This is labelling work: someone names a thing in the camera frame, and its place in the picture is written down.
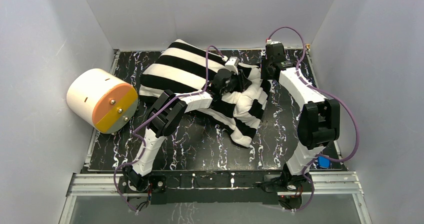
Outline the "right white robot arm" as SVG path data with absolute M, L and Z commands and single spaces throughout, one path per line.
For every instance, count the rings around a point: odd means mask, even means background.
M 307 172 L 312 160 L 332 142 L 340 131 L 340 104 L 328 99 L 304 80 L 301 71 L 286 58 L 281 42 L 266 41 L 265 56 L 261 58 L 261 78 L 275 80 L 294 98 L 301 111 L 297 126 L 298 145 L 284 165 L 287 174 L 282 186 L 296 190 L 302 183 L 300 175 Z

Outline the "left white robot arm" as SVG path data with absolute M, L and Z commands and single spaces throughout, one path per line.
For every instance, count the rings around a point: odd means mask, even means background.
M 165 90 L 151 106 L 146 121 L 141 125 L 145 128 L 144 136 L 134 136 L 142 141 L 135 159 L 122 166 L 125 184 L 135 191 L 143 192 L 149 187 L 147 174 L 152 171 L 154 159 L 159 148 L 172 135 L 187 112 L 208 109 L 226 93 L 243 92 L 251 85 L 242 70 L 220 69 L 212 81 L 206 81 L 202 89 L 190 93 L 174 93 Z

